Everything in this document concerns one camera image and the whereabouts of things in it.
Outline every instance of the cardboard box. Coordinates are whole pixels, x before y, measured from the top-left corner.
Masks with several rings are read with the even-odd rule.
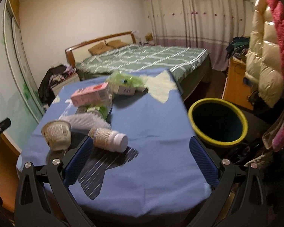
[[[70,99],[75,107],[80,107],[99,102],[107,102],[110,94],[108,83],[105,82],[84,89],[78,89],[71,95]]]
[[[133,96],[136,92],[136,88],[133,87],[125,87],[114,83],[112,83],[110,86],[111,91],[117,95]]]

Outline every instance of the brown pillow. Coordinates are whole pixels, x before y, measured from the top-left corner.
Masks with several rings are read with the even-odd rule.
[[[125,42],[122,42],[121,40],[113,40],[113,41],[106,43],[106,45],[113,47],[115,49],[119,49],[119,48],[122,48],[124,46],[127,46],[128,44],[125,43]]]
[[[114,48],[107,46],[104,42],[101,42],[99,44],[96,44],[95,46],[91,47],[90,49],[88,49],[88,51],[92,54],[92,55],[98,55],[98,54],[102,54],[108,50],[113,50]]]

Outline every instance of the sliding wardrobe door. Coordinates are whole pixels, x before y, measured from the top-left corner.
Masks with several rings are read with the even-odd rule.
[[[34,119],[37,122],[39,122],[43,117],[43,113],[39,110],[38,106],[36,105],[34,98],[32,97],[32,94],[30,93],[30,90],[27,86],[27,83],[24,80],[24,77],[19,67],[19,63],[18,63],[18,59],[17,59],[15,47],[14,47],[13,30],[12,30],[12,15],[8,9],[8,6],[6,6],[5,13],[4,13],[3,28],[4,28],[4,41],[5,41],[6,54],[8,57],[8,63],[9,63],[15,84],[26,105],[25,108],[34,117]]]
[[[15,20],[15,17],[12,18],[12,26],[13,26],[13,39],[14,39],[14,46],[16,50],[16,55],[19,63],[19,67],[22,73],[22,76],[26,82],[27,88],[32,95],[34,102],[36,103],[38,109],[42,114],[44,114],[43,104],[39,99],[38,88],[33,78],[33,75],[30,71],[24,47],[22,44],[22,37],[18,23]]]
[[[14,47],[11,46],[3,30],[5,6],[6,0],[2,0],[0,3],[0,121],[7,117],[11,119],[11,127],[4,134],[16,150],[21,152],[38,122],[26,106],[9,65],[11,57],[8,59],[6,52],[7,49],[10,52]]]

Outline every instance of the blue tablecloth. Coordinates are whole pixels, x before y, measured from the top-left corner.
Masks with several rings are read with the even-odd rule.
[[[134,73],[157,76],[164,69]],[[105,77],[65,86],[32,133],[17,163],[22,170],[25,162],[35,166],[46,164],[49,152],[41,128],[58,119],[71,94],[89,85],[101,83]],[[195,135],[178,90],[169,93],[162,104],[150,94],[117,96],[111,117],[113,130],[127,134],[128,146],[137,151],[127,163],[105,171],[99,194],[90,199],[77,181],[70,191],[87,213],[123,223],[145,223],[169,219],[181,222],[197,204],[211,193],[200,169],[189,151],[189,140]]]

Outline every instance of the white puffer jacket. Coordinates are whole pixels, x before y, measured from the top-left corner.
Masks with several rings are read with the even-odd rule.
[[[245,77],[258,84],[259,96],[273,108],[282,95],[284,81],[278,39],[266,0],[256,0],[246,58]]]

